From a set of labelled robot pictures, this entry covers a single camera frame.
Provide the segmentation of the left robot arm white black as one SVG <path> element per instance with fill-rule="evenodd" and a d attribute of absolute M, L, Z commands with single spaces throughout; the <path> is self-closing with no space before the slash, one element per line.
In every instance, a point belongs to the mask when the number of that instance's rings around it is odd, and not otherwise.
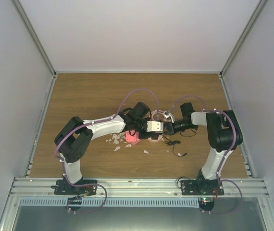
<path fill-rule="evenodd" d="M 61 132 L 56 136 L 56 157 L 62 162 L 63 174 L 67 182 L 65 188 L 71 194 L 78 194 L 82 190 L 82 174 L 80 159 L 93 139 L 109 133 L 128 131 L 132 135 L 138 133 L 139 139 L 147 139 L 154 130 L 149 126 L 150 108 L 143 102 L 138 102 L 133 108 L 126 108 L 110 117 L 97 120 L 82 120 L 75 116 L 69 120 Z"/>

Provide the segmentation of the round pink power strip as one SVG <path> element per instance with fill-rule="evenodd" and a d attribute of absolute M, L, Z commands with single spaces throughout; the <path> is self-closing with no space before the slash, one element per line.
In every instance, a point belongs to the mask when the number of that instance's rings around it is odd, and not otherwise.
<path fill-rule="evenodd" d="M 147 140 L 152 143 L 158 143 L 162 140 L 162 138 L 163 138 L 162 134 L 156 133 L 156 132 L 151 132 L 150 136 L 147 138 Z"/>

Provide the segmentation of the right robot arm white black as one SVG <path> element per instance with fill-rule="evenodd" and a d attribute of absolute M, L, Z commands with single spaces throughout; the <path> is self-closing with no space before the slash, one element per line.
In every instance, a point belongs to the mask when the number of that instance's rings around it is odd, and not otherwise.
<path fill-rule="evenodd" d="M 196 112 L 192 103 L 184 103 L 180 108 L 183 118 L 167 122 L 164 125 L 164 133 L 174 135 L 187 129 L 205 126 L 211 147 L 206 163 L 199 170 L 196 179 L 183 181 L 184 187 L 188 193 L 193 191 L 201 195 L 220 191 L 221 171 L 229 155 L 243 142 L 243 135 L 234 111 L 204 109 Z"/>

